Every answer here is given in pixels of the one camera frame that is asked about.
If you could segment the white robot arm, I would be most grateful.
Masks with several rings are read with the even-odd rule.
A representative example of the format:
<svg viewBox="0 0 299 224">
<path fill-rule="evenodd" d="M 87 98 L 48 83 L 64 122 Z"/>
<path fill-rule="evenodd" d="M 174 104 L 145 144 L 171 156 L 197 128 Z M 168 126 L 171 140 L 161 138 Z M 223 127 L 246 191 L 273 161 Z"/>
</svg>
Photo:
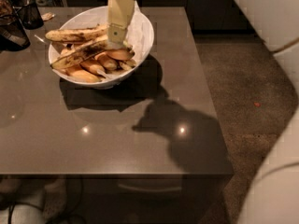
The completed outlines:
<svg viewBox="0 0 299 224">
<path fill-rule="evenodd" d="M 235 176 L 225 188 L 230 201 L 240 201 L 232 221 L 212 209 L 198 224 L 299 224 L 299 0 L 233 0 L 263 41 L 271 57 L 233 76 L 233 84 L 261 83 L 263 99 L 286 105 L 260 118 L 258 128 L 280 126 L 269 148 L 254 140 L 230 147 Z M 214 18 L 223 0 L 187 0 L 187 10 L 202 21 Z"/>
</svg>

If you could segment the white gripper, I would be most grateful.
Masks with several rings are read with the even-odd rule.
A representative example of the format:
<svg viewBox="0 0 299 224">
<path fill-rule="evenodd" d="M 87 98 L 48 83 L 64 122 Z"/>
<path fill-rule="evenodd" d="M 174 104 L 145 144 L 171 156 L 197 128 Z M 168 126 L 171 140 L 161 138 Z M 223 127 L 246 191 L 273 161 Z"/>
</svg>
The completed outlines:
<svg viewBox="0 0 299 224">
<path fill-rule="evenodd" d="M 107 0 L 107 36 L 115 44 L 123 44 L 135 11 L 135 0 Z"/>
</svg>

